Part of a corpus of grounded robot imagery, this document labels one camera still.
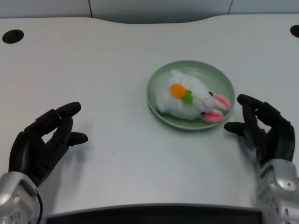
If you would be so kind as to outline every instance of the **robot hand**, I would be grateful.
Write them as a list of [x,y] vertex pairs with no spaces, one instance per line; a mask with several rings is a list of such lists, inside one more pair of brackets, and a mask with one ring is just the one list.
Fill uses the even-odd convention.
[[[27,224],[40,203],[40,222],[43,206],[37,187],[50,175],[69,146],[82,144],[88,137],[71,132],[72,116],[81,110],[79,102],[50,110],[20,132],[9,157],[9,169],[0,178],[0,224]],[[52,138],[44,143],[42,136],[53,130]]]
[[[257,194],[267,224],[299,224],[299,181],[292,164],[295,149],[294,128],[268,103],[239,95],[244,123],[228,122],[224,128],[244,136],[256,149],[261,166]],[[266,133],[257,118],[271,127]]]

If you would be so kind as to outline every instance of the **light green plate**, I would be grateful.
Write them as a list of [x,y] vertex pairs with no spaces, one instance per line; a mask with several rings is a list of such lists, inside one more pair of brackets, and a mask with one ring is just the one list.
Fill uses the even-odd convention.
[[205,122],[201,118],[195,120],[180,119],[158,111],[155,91],[172,69],[179,70],[184,74],[193,75],[203,81],[212,93],[226,96],[232,103],[232,107],[230,111],[222,111],[224,119],[231,114],[235,104],[235,91],[230,80],[221,71],[209,64],[196,61],[178,61],[159,68],[149,80],[147,100],[150,108],[158,118],[171,126],[185,130],[203,130],[218,124]]

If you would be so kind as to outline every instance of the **gray wall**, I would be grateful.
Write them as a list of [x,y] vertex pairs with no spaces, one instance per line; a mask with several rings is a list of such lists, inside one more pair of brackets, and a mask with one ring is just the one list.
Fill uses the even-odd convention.
[[0,18],[84,16],[124,23],[187,22],[223,14],[299,13],[299,0],[0,0]]

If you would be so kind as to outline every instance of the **plush toy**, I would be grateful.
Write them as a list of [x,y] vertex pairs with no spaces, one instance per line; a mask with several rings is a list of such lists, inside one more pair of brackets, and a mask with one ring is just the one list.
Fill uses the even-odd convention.
[[208,122],[220,122],[229,110],[230,101],[220,94],[213,94],[194,76],[177,70],[171,73],[156,89],[156,105],[160,112],[183,119],[202,118]]

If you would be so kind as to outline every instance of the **pink bunny ear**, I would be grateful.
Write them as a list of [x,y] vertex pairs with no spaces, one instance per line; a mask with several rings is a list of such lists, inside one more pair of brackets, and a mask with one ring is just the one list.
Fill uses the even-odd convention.
[[223,113],[218,110],[212,110],[211,112],[202,115],[202,118],[205,121],[216,123],[222,121]]
[[214,94],[216,107],[223,110],[228,110],[231,107],[229,99],[220,94]]

